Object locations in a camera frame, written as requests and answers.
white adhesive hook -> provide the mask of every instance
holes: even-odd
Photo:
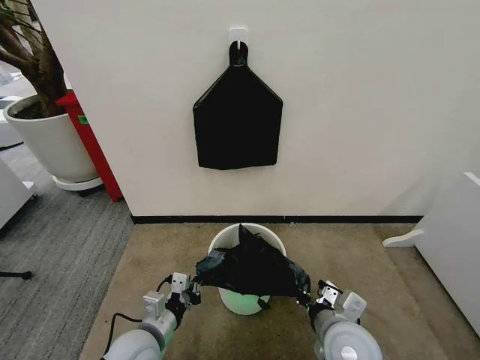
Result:
[[[248,43],[248,32],[245,26],[234,26],[229,30],[229,45],[233,42],[237,42],[237,47],[240,49],[240,41],[243,43]]]

robotic hand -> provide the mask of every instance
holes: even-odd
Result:
[[[139,328],[118,337],[111,347],[109,342],[104,360],[164,357],[184,312],[201,302],[200,285],[195,279],[191,281],[189,275],[176,272],[165,281],[172,285],[170,294],[165,297],[157,289],[143,296],[144,313]],[[342,292],[330,281],[319,281],[318,295],[319,298],[312,301],[304,292],[297,301],[307,309],[316,333],[316,357],[320,360],[382,360],[378,343],[359,325],[367,302],[350,290]]]
[[[314,352],[319,360],[382,360],[375,338],[360,326],[367,302],[351,290],[342,292],[330,281],[320,280],[316,301],[308,294],[297,304],[307,309],[316,334]]]
[[[159,360],[164,357],[184,312],[201,302],[200,285],[191,282],[190,275],[174,272],[164,281],[171,283],[170,294],[167,297],[160,294],[160,284],[157,291],[143,296],[143,319],[138,329],[121,335],[111,347],[107,345],[102,359]]]

black bag handle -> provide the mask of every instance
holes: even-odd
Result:
[[[248,47],[247,44],[240,41],[233,41],[229,48],[230,66],[245,66],[247,65]]]

white trash bin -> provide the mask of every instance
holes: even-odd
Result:
[[[233,248],[239,244],[239,223],[230,225],[220,231],[211,241],[208,248],[208,254],[215,248]],[[259,225],[257,223],[241,223],[244,227],[249,229],[253,234],[259,234],[271,246],[277,248],[286,257],[284,244],[280,238],[270,229]],[[238,315],[253,315],[258,313],[262,308],[257,304],[258,296],[256,295],[242,295],[228,289],[219,288],[220,297],[225,306]],[[270,299],[270,296],[262,296],[264,302]]]

black plastic bag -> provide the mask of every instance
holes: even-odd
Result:
[[[246,227],[238,228],[240,244],[218,248],[196,264],[197,280],[236,293],[302,297],[310,292],[310,277],[295,262]]]
[[[198,164],[217,170],[275,165],[283,101],[247,65],[245,43],[193,106]]]

